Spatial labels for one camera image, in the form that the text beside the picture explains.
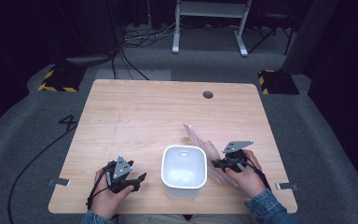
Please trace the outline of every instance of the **white plastic container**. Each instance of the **white plastic container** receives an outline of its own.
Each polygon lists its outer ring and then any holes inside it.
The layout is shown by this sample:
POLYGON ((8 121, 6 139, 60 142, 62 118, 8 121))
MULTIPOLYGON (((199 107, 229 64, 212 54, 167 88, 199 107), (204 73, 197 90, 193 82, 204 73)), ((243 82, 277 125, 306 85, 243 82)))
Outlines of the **white plastic container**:
POLYGON ((161 179, 166 194, 175 199, 193 199, 207 178, 205 152, 199 147, 170 146, 164 150, 161 179))

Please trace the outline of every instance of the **sleeve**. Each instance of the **sleeve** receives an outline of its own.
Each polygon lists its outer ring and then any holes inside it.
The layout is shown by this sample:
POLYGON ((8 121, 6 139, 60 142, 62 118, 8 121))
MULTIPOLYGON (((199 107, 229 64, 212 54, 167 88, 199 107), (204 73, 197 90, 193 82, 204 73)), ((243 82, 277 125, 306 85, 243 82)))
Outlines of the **sleeve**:
POLYGON ((245 205, 260 223, 294 224, 297 223, 287 214, 287 210, 281 205, 269 189, 255 196, 245 205))
POLYGON ((81 221, 81 224, 112 224, 112 221, 104 217, 100 217, 89 210, 81 221))

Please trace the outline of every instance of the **finger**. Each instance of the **finger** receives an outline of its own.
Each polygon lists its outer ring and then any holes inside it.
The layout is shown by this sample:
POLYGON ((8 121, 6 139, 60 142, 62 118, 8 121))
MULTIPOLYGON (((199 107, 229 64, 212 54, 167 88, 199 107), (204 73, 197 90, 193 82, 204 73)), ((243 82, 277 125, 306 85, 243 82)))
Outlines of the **finger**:
POLYGON ((129 185, 126 188, 124 188, 121 192, 117 193, 116 196, 119 200, 124 200, 129 194, 133 191, 134 187, 133 185, 129 185))
POLYGON ((226 168, 226 173, 229 177, 233 178, 234 180, 237 179, 237 172, 231 170, 230 168, 226 168))

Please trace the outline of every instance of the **human hand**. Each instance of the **human hand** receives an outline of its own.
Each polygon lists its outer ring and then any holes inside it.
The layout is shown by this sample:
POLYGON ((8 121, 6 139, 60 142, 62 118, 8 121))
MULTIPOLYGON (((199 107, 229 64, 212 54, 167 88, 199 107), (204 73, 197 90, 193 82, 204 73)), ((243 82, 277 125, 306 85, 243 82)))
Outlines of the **human hand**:
MULTIPOLYGON (((103 170, 99 170, 97 172, 94 182, 98 180, 102 171, 103 170)), ((94 194, 95 196, 92 199, 90 210, 100 217, 110 219, 115 215, 120 203, 133 191, 133 185, 127 186, 119 193, 114 193, 107 187, 106 175, 103 175, 95 189, 95 193, 100 192, 100 190, 102 191, 98 194, 94 194)))
MULTIPOLYGON (((246 157, 254 163, 257 169, 261 171, 261 165, 258 163, 258 160, 255 157, 253 151, 247 149, 243 149, 243 151, 246 157)), ((226 168, 226 173, 235 182, 237 182, 240 187, 240 190, 251 198, 254 198, 266 189, 266 186, 264 185, 261 178, 255 172, 255 170, 249 166, 246 166, 245 169, 240 173, 226 168)))

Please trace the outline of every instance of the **person's right hand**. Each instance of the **person's right hand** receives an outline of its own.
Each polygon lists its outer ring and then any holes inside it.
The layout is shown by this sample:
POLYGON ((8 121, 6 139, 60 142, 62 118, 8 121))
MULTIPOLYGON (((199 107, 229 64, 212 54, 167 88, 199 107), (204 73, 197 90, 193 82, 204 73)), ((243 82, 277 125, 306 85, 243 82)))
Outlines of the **person's right hand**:
MULTIPOLYGON (((261 166, 258 163, 258 160, 255 157, 253 151, 247 149, 243 149, 243 151, 245 152, 246 157, 255 164, 257 169, 261 171, 261 166)), ((246 166, 245 169, 240 173, 226 168, 226 173, 229 177, 237 182, 237 184, 240 186, 240 190, 251 198, 254 198, 266 189, 266 186, 258 174, 249 166, 246 166)))

